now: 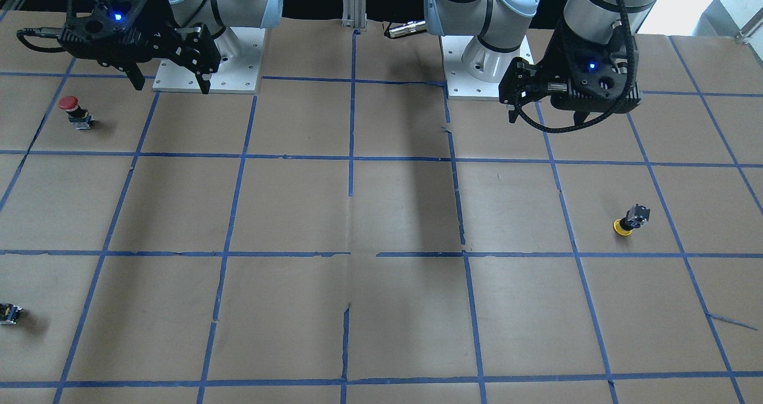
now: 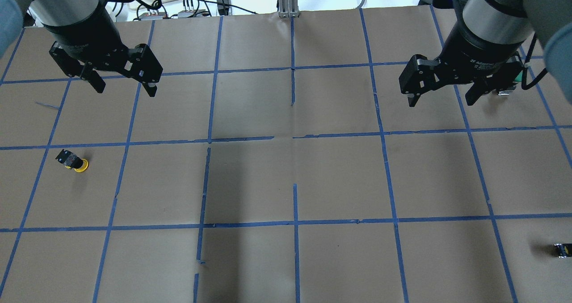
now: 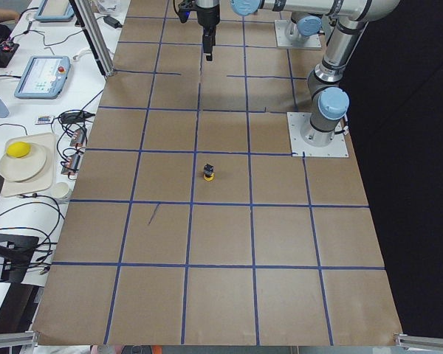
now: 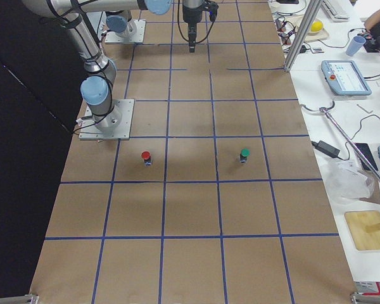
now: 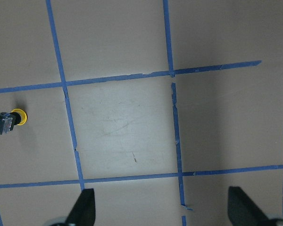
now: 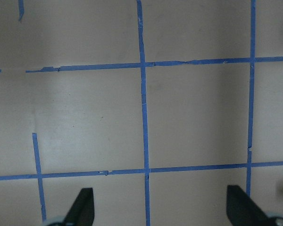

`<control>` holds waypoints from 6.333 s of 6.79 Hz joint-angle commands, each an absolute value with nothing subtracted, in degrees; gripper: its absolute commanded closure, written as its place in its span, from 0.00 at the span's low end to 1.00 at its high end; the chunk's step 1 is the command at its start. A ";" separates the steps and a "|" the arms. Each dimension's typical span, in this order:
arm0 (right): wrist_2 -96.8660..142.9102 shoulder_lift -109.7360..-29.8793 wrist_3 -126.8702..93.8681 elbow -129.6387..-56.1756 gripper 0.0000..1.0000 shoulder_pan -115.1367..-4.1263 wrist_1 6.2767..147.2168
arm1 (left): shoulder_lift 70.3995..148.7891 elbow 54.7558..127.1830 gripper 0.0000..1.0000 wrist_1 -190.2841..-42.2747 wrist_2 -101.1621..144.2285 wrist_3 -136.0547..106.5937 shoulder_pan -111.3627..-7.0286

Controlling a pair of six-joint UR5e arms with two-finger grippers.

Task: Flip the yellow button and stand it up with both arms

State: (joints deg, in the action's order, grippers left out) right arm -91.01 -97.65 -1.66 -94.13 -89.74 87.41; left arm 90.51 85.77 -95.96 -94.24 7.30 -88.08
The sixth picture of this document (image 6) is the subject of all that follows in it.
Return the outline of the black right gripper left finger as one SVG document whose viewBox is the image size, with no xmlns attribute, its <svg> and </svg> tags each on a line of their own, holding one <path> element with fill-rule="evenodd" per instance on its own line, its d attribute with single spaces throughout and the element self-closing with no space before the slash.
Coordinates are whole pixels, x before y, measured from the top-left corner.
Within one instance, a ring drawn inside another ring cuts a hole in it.
<svg viewBox="0 0 283 226">
<path fill-rule="evenodd" d="M 63 226 L 92 226 L 95 219 L 93 188 L 82 188 L 69 212 L 62 221 Z"/>
</svg>

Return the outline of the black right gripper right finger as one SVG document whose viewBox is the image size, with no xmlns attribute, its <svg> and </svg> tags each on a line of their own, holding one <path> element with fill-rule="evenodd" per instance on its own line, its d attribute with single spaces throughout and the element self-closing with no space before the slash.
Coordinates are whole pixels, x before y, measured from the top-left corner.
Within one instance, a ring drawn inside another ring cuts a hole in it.
<svg viewBox="0 0 283 226">
<path fill-rule="evenodd" d="M 274 225 L 274 220 L 269 218 L 238 185 L 227 186 L 226 214 L 232 226 Z"/>
</svg>

